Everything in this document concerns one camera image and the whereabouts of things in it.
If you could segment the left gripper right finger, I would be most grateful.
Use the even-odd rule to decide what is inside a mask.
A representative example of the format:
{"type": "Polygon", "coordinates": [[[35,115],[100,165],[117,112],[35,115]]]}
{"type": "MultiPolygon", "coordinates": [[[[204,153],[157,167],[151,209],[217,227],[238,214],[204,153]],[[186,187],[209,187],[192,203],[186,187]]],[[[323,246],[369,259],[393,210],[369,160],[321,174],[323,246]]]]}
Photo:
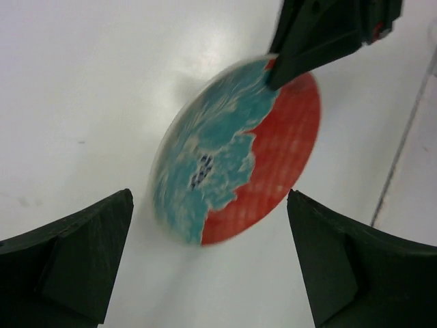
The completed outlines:
{"type": "Polygon", "coordinates": [[[291,190],[287,213],[316,327],[435,327],[436,248],[291,190]]]}

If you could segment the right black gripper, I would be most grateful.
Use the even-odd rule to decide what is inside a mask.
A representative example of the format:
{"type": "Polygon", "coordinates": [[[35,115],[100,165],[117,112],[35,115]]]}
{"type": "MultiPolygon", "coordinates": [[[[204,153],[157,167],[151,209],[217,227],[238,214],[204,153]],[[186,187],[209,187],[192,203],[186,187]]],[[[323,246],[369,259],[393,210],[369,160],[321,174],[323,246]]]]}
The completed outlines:
{"type": "Polygon", "coordinates": [[[267,86],[296,77],[385,38],[401,16],[403,0],[284,1],[269,52],[276,54],[267,86]]]}

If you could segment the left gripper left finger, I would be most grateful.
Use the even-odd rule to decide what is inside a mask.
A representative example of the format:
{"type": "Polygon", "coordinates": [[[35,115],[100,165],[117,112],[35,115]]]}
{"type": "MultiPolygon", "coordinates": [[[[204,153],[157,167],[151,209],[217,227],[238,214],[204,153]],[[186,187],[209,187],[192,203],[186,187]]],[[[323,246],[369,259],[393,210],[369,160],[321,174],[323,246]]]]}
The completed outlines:
{"type": "Polygon", "coordinates": [[[133,213],[120,190],[1,242],[2,327],[103,324],[133,213]]]}

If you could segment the floral red plate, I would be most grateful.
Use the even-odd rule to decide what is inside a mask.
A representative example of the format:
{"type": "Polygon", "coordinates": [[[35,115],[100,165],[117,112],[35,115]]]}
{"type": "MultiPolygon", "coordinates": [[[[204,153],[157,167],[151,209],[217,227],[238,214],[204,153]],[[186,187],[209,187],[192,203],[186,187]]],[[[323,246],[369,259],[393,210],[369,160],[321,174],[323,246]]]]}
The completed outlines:
{"type": "Polygon", "coordinates": [[[241,234],[302,174],[322,118],[320,89],[306,72],[271,90],[276,61],[262,55],[222,70],[167,129],[151,170],[150,204],[177,241],[206,246],[241,234]]]}

